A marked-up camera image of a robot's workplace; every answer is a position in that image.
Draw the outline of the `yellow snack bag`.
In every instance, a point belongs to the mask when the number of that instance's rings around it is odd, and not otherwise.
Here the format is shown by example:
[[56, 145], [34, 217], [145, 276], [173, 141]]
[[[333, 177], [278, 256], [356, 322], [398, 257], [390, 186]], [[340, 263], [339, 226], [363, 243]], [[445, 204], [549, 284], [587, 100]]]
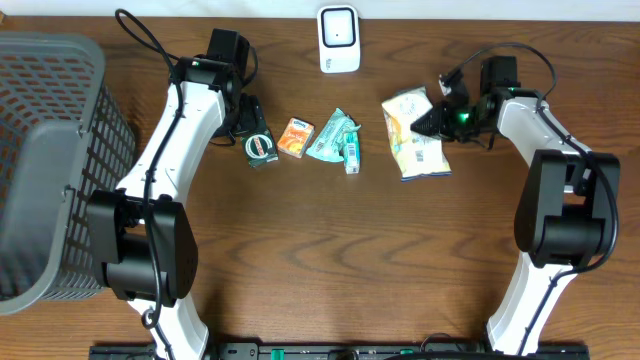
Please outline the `yellow snack bag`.
[[402, 181], [452, 173], [441, 140], [411, 130], [411, 125], [433, 108], [425, 86], [400, 91], [381, 106]]

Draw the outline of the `orange snack packet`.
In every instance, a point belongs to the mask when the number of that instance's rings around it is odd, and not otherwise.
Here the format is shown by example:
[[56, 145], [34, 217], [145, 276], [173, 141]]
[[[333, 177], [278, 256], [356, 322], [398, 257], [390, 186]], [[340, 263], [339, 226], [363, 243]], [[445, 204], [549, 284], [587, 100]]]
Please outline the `orange snack packet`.
[[315, 126], [304, 120], [292, 117], [277, 142], [279, 151], [301, 158], [311, 141]]

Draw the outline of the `black round-logo packet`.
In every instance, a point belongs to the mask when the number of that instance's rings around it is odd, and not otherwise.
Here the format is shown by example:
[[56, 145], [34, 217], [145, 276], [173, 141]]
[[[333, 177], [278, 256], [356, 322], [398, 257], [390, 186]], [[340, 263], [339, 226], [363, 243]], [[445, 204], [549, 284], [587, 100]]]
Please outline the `black round-logo packet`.
[[276, 143], [269, 130], [254, 132], [242, 139], [242, 148], [251, 168], [279, 159]]

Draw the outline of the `small teal white packet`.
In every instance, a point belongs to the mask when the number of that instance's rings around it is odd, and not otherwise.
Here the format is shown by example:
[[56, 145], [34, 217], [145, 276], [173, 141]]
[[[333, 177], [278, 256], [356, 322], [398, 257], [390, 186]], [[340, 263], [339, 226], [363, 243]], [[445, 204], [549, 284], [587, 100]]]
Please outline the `small teal white packet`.
[[356, 131], [344, 134], [343, 147], [344, 168], [348, 175], [358, 174], [360, 171], [360, 145]]

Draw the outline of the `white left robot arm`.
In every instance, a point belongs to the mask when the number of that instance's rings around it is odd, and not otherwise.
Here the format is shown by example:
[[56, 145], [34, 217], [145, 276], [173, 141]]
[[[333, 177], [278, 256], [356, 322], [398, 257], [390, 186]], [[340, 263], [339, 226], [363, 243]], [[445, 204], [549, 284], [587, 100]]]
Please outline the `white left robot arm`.
[[204, 151], [214, 138], [232, 145], [263, 115], [238, 32], [214, 29], [205, 54], [170, 66], [162, 117], [142, 155], [111, 191], [96, 190], [88, 207], [92, 270], [141, 316], [158, 359], [201, 359], [209, 330], [193, 298], [198, 247], [185, 203]]

